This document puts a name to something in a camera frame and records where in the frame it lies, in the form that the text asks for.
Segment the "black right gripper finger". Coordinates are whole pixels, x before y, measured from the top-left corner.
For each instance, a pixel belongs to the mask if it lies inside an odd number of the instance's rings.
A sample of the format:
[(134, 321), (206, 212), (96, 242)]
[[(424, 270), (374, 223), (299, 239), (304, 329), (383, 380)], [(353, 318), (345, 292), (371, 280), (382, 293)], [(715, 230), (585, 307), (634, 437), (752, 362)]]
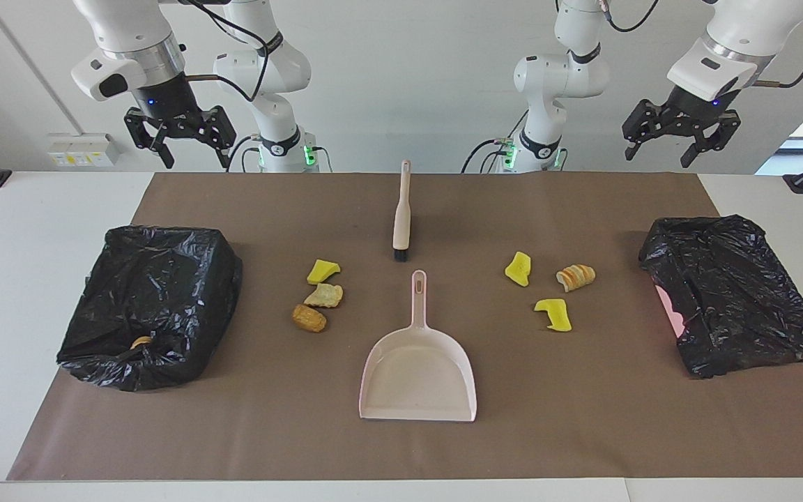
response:
[(216, 153), (221, 169), (230, 169), (230, 151), (235, 145), (237, 134), (229, 115), (220, 106), (201, 111), (197, 125), (197, 140), (209, 146)]
[(124, 115), (125, 126), (134, 145), (157, 155), (166, 169), (172, 169), (174, 156), (166, 146), (168, 125), (162, 119), (146, 116), (140, 108), (130, 108)]

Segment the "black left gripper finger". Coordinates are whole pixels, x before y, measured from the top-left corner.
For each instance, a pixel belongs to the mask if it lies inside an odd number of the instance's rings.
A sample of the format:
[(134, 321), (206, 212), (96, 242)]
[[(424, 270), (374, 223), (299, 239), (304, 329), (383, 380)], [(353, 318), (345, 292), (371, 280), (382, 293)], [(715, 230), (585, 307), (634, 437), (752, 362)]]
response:
[(641, 145), (659, 139), (667, 133), (668, 105), (653, 104), (648, 99), (637, 102), (634, 110), (622, 123), (622, 136), (627, 140), (625, 159), (632, 161)]
[(720, 151), (726, 147), (742, 124), (736, 110), (726, 110), (716, 119), (701, 119), (683, 116), (680, 120), (694, 137), (694, 143), (680, 158), (683, 169), (689, 168), (695, 159), (707, 151)]

